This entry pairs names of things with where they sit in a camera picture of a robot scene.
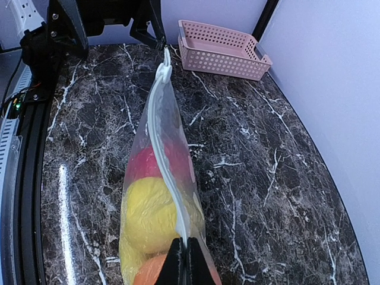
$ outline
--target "marble table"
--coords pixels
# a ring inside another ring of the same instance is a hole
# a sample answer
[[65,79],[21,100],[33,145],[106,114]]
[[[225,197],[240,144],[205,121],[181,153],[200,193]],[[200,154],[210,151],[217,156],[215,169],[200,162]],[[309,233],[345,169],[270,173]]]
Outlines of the marble table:
[[[182,69],[172,83],[207,243],[223,284],[368,284],[349,217],[304,126],[272,79]],[[92,47],[56,89],[42,187],[48,284],[122,284],[122,182],[161,52]]]

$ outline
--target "plastic bag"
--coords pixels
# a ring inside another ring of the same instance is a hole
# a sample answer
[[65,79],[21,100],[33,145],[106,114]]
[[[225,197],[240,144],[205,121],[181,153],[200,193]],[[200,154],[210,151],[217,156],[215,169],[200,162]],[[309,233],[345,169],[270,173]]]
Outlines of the plastic bag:
[[121,206],[119,254],[125,284],[154,284],[172,241],[197,238],[216,285],[221,284],[205,245],[205,221],[181,117],[165,60],[132,145]]

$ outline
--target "red ball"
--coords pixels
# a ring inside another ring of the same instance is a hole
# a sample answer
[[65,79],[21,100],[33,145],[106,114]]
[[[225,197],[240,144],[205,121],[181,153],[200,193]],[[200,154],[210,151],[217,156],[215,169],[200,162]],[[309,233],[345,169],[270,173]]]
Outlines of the red ball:
[[[166,254],[156,256],[145,262],[137,272],[133,285],[151,285],[155,284],[164,266]],[[215,267],[209,268],[211,277],[216,285],[221,285],[218,271]]]
[[[165,143],[164,148],[174,177],[181,182],[194,183],[194,170],[188,148],[171,142]],[[128,183],[145,177],[162,177],[151,145],[132,157],[126,168],[125,180]]]

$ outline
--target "black frame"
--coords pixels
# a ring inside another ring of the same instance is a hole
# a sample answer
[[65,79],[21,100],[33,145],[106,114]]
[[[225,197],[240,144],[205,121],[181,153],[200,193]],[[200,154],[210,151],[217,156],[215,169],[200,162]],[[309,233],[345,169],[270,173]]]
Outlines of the black frame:
[[[17,131],[23,140],[14,197],[9,193],[2,197],[0,237],[4,284],[46,284],[40,221],[43,153],[63,53],[53,54],[50,62],[53,70],[50,80],[26,94]],[[33,98],[36,93],[39,100]]]
[[267,0],[264,9],[262,10],[261,16],[256,24],[254,31],[252,32],[253,37],[259,42],[268,23],[273,15],[274,10],[277,7],[279,0]]

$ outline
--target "perforated basket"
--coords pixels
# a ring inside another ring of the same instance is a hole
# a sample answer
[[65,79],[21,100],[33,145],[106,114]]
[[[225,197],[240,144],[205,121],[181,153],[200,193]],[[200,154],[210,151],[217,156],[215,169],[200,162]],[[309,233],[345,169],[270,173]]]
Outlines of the perforated basket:
[[185,70],[260,80],[272,62],[250,34],[179,20],[178,44]]

